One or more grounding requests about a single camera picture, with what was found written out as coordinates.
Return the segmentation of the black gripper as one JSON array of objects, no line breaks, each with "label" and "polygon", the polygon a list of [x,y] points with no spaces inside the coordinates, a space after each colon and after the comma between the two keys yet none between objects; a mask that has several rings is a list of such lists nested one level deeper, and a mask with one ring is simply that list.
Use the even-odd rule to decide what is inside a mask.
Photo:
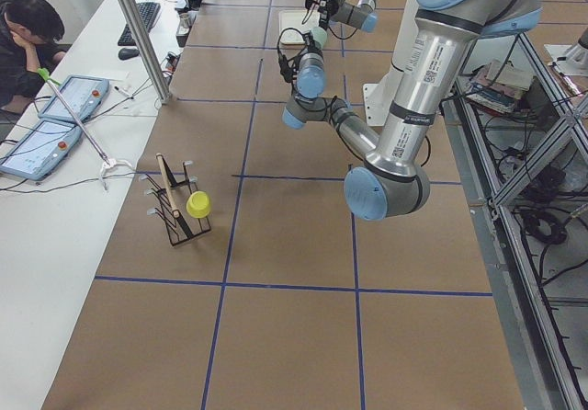
[{"label": "black gripper", "polygon": [[319,0],[319,27],[329,28],[343,0]]},{"label": "black gripper", "polygon": [[302,50],[302,55],[311,55],[312,54],[312,55],[322,56],[322,50],[319,50],[314,45],[309,31],[304,33],[302,35],[302,38],[303,38],[303,42],[304,42],[304,48]]}]

